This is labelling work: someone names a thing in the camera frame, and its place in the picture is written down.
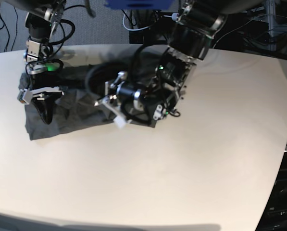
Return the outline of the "robot arm image right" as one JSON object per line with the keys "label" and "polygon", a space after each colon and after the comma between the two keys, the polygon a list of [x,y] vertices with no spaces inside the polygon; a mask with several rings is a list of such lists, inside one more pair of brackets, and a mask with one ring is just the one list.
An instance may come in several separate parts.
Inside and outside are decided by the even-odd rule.
{"label": "robot arm image right", "polygon": [[[40,80],[40,84],[45,83],[45,87],[49,87],[49,90],[54,91],[42,91],[40,97],[37,99],[33,98],[32,103],[37,109],[41,119],[47,125],[52,122],[54,103],[63,95],[63,90],[60,90],[60,86],[63,87],[74,87],[74,84],[64,84],[61,83],[56,72],[62,70],[63,64],[58,59],[54,59],[55,54],[53,53],[53,46],[56,44],[63,44],[67,39],[69,39],[74,31],[75,25],[68,20],[63,20],[62,15],[65,8],[65,0],[38,0],[33,3],[36,6],[29,10],[29,14],[26,17],[25,26],[29,30],[29,35],[32,41],[41,42],[37,59],[34,61],[35,64],[28,65],[38,65],[46,67],[47,63],[61,63],[60,67],[55,71],[43,71],[41,74],[33,74],[32,66],[30,68],[29,75],[33,77],[31,83],[32,87],[37,86],[37,81]],[[127,10],[160,10],[167,7],[167,3],[170,0],[107,0],[108,7],[111,9],[127,9]],[[246,10],[254,5],[259,4],[262,0],[186,0],[183,7],[179,10],[177,21],[173,29],[170,41],[168,43],[168,49],[165,51],[164,58],[160,59],[160,63],[155,72],[156,79],[159,81],[156,86],[156,90],[143,91],[144,89],[135,79],[135,67],[139,64],[139,55],[143,49],[148,46],[156,45],[156,42],[145,42],[141,47],[139,47],[134,56],[132,63],[126,70],[126,63],[123,62],[109,62],[103,63],[101,65],[95,66],[87,73],[87,88],[89,91],[93,92],[91,87],[97,87],[98,90],[102,85],[102,82],[90,84],[90,80],[113,80],[112,77],[117,76],[116,82],[112,82],[113,86],[110,87],[109,93],[101,98],[100,102],[104,106],[109,106],[111,113],[114,113],[116,107],[111,107],[111,101],[109,104],[103,104],[103,101],[109,96],[117,96],[118,101],[120,101],[120,108],[118,109],[118,115],[115,117],[117,119],[122,116],[122,119],[126,118],[132,120],[133,122],[139,123],[140,125],[150,126],[152,120],[151,112],[149,110],[150,105],[143,104],[143,112],[147,116],[147,120],[142,120],[136,115],[129,114],[126,110],[126,106],[132,103],[132,109],[136,109],[136,103],[141,103],[141,99],[145,100],[145,96],[156,96],[157,106],[164,106],[162,108],[166,110],[166,113],[173,113],[175,115],[174,107],[177,103],[178,98],[173,98],[173,92],[178,93],[177,89],[180,90],[181,84],[185,82],[185,77],[187,76],[187,68],[193,60],[199,59],[203,60],[207,54],[210,43],[214,36],[222,29],[224,23],[230,14],[235,14]],[[67,23],[71,25],[71,32],[68,36],[63,37],[63,39],[49,43],[51,34],[55,31],[56,25],[61,23]],[[165,83],[164,71],[161,71],[161,66],[167,68],[168,64],[173,65],[173,71],[177,71],[177,76],[170,74],[169,77],[174,77],[174,80],[170,80],[168,83],[174,83],[175,91],[169,91],[163,88],[163,83]],[[118,71],[126,71],[127,78],[122,80],[118,76]]]}

